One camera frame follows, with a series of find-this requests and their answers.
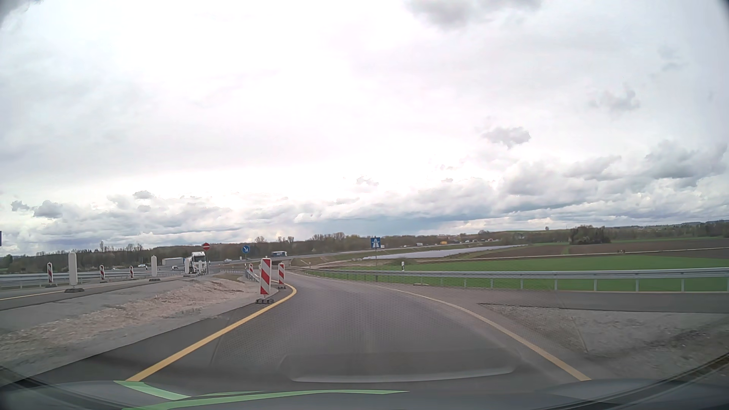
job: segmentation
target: road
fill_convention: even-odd
[[[289,300],[144,381],[204,394],[362,386],[504,392],[576,380],[458,309],[362,283],[289,278],[297,289]],[[263,306],[244,306],[35,379],[53,384],[127,379]]]
[[[170,280],[181,279],[182,276],[168,276],[160,278],[160,281],[166,282]],[[6,290],[0,293],[0,311],[6,309],[14,309],[22,306],[38,305],[41,303],[49,303],[61,301],[64,299],[81,298],[83,296],[94,295],[96,293],[109,292],[111,290],[126,289],[129,287],[148,285],[150,282],[148,278],[139,280],[127,281],[127,282],[111,282],[111,283],[96,283],[96,284],[83,284],[84,291],[79,293],[65,293],[65,287],[49,287],[49,288],[34,288],[34,289],[22,289],[22,290]]]

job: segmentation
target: tree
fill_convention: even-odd
[[[7,268],[10,266],[10,263],[12,263],[12,255],[7,254],[2,259],[0,259],[0,268]]]

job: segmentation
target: guardrail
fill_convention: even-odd
[[[633,271],[373,271],[368,269],[322,269],[291,267],[297,271],[334,279],[364,280],[368,282],[396,282],[412,283],[414,285],[458,286],[458,287],[484,287],[484,288],[515,288],[515,289],[551,289],[551,290],[593,290],[601,289],[601,281],[622,280],[625,287],[627,279],[635,283],[636,292],[654,290],[656,286],[670,287],[667,290],[680,292],[687,291],[687,279],[711,279],[715,291],[729,292],[729,267],[727,268],[691,268],[691,269],[645,269]],[[586,281],[592,281],[592,287]],[[547,281],[553,281],[553,286],[546,286]]]
[[[169,272],[158,272],[157,277],[167,276],[181,276],[183,272],[169,271]],[[134,272],[135,279],[152,277],[152,272]],[[91,283],[101,280],[98,272],[79,272],[79,285],[84,283]],[[24,289],[27,287],[44,287],[48,285],[48,275],[46,274],[13,274],[13,275],[1,275],[0,276],[0,290],[10,289]],[[121,282],[129,279],[129,272],[107,272],[107,282]],[[55,285],[68,285],[69,274],[59,273],[53,274],[53,283]]]
[[[238,270],[238,269],[221,269],[221,274],[235,274],[235,275],[245,275],[246,279],[250,281],[258,281],[258,276],[253,273],[252,275],[247,270]]]

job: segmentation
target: white truck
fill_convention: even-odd
[[[208,273],[208,261],[205,252],[193,252],[184,261],[185,274],[205,275]]]

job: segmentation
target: highway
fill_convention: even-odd
[[[177,279],[182,279],[182,275],[163,277],[160,278],[160,281],[167,282]],[[71,298],[81,298],[83,296],[95,295],[96,293],[126,289],[129,287],[144,286],[150,283],[155,282],[150,282],[149,278],[143,278],[139,280],[130,280],[124,282],[83,284],[80,287],[83,287],[84,291],[79,293],[65,293],[64,290],[68,286],[41,287],[22,290],[5,290],[4,292],[0,293],[0,311],[6,309],[14,309],[22,306],[32,306],[41,303],[62,301]]]
[[[292,286],[275,295],[277,303],[249,304],[21,384],[131,380],[195,395],[327,389],[527,392],[612,375],[524,329],[513,333],[483,303],[624,306],[644,312],[672,312],[677,306],[727,312],[729,306],[723,293],[479,291],[291,273],[288,282]],[[3,303],[15,302],[0,301],[0,309],[8,306]]]
[[[362,283],[289,278],[297,290],[289,300],[269,305],[269,311],[143,380],[200,394],[362,386],[504,392],[576,381],[535,351],[458,309]],[[291,291],[281,291],[276,298]],[[263,306],[244,306],[56,368],[35,380],[55,384],[133,378]]]

